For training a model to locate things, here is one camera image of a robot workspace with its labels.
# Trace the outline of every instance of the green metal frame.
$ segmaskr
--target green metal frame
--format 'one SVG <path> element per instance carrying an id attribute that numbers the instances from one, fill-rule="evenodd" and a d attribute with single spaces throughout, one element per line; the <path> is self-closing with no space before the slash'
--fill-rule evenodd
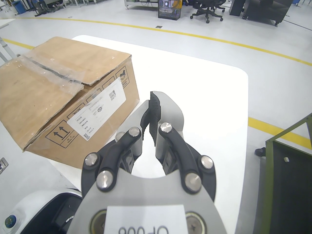
<path id="1" fill-rule="evenodd" d="M 277 134 L 274 137 L 271 137 L 265 142 L 265 191 L 264 191 L 264 204 L 263 204 L 263 213 L 262 213 L 262 225 L 261 225 L 261 234 L 269 234 L 271 226 L 271 217 L 272 217 L 272 205 L 273 205 L 273 185 L 274 185 L 274 161 L 273 161 L 273 141 L 284 136 L 288 132 L 291 132 L 295 128 L 298 128 L 302 124 L 306 123 L 308 127 L 308 132 L 310 136 L 311 146 L 312 146 L 312 114 L 304 117 L 302 120 L 298 121 L 291 127 L 285 129 L 281 133 Z M 303 153 L 311 155 L 311 153 L 305 152 L 301 149 L 289 146 L 290 148 L 300 150 Z"/>

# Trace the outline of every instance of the cable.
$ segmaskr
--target cable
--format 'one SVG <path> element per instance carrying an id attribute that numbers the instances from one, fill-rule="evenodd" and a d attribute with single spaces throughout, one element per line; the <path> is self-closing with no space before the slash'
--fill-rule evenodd
<path id="1" fill-rule="evenodd" d="M 62 228 L 64 228 L 64 226 L 73 218 L 74 216 L 70 216 L 59 228 L 59 232 L 61 231 Z"/>

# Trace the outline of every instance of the qr code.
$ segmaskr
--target qr code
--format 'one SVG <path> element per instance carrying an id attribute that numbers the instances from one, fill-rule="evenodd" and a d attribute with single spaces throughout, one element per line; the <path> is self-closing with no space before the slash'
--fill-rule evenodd
<path id="1" fill-rule="evenodd" d="M 112 92 L 109 93 L 109 97 L 111 100 L 113 100 L 116 97 L 115 90 L 113 90 Z"/>

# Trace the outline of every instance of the computer case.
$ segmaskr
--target computer case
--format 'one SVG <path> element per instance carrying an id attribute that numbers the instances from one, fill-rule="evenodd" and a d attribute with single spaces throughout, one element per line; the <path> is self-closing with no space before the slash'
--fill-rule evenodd
<path id="1" fill-rule="evenodd" d="M 246 0 L 233 0 L 230 7 L 230 15 L 240 16 L 243 11 L 243 6 Z"/>

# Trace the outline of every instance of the sticker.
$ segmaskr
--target sticker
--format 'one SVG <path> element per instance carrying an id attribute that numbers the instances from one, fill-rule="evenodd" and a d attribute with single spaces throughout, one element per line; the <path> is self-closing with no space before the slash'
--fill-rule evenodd
<path id="1" fill-rule="evenodd" d="M 67 124 L 89 140 L 125 101 L 126 95 L 118 78 L 70 118 Z"/>
<path id="2" fill-rule="evenodd" d="M 104 234 L 188 234 L 183 205 L 108 206 Z"/>
<path id="3" fill-rule="evenodd" d="M 63 148 L 67 148 L 77 136 L 78 133 L 74 131 L 65 120 L 62 120 L 45 138 Z"/>

